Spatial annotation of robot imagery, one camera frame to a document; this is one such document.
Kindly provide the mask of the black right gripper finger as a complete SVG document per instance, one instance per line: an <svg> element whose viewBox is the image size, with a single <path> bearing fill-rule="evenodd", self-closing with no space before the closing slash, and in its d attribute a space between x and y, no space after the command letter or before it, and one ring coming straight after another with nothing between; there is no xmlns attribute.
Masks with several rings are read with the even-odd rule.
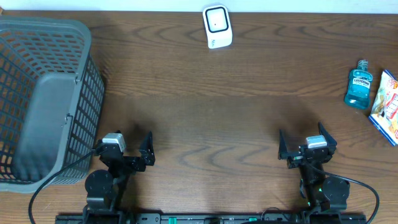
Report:
<svg viewBox="0 0 398 224"><path fill-rule="evenodd" d="M329 152L335 152L337 142L335 139L328 133L328 131L324 128L321 122L318 123L318 130L319 133L324 136L327 146L328 146L328 151Z"/></svg>
<svg viewBox="0 0 398 224"><path fill-rule="evenodd" d="M279 130L279 150L278 150L278 159L287 159L289 157L289 153L287 150L287 144L284 138L283 131Z"/></svg>

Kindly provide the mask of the teal mouthwash bottle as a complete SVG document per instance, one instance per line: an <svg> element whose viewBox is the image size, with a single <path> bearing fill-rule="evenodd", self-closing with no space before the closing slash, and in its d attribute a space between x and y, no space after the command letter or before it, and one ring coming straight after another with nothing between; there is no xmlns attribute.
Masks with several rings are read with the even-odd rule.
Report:
<svg viewBox="0 0 398 224"><path fill-rule="evenodd" d="M353 108L365 110L370 104L370 91L373 76L368 71L368 61L360 60L349 73L348 90L344 102Z"/></svg>

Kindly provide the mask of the yellow red snack bag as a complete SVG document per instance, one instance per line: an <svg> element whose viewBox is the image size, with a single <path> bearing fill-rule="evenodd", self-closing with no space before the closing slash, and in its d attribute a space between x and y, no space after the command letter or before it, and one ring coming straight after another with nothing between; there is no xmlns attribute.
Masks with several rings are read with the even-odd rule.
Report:
<svg viewBox="0 0 398 224"><path fill-rule="evenodd" d="M393 146L397 146L397 79L389 70L381 75L369 120Z"/></svg>

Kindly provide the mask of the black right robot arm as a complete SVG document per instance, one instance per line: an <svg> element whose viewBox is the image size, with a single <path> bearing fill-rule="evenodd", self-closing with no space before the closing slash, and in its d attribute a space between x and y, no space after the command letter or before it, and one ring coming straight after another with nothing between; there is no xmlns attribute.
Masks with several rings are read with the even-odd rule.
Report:
<svg viewBox="0 0 398 224"><path fill-rule="evenodd" d="M300 193L311 209L320 212L339 212L347 209L350 184L347 180L332 177L323 170L329 162L337 142L321 123L319 135L306 138L298 151L290 152L282 131L279 131L278 159L286 160L289 169L298 168L301 175Z"/></svg>

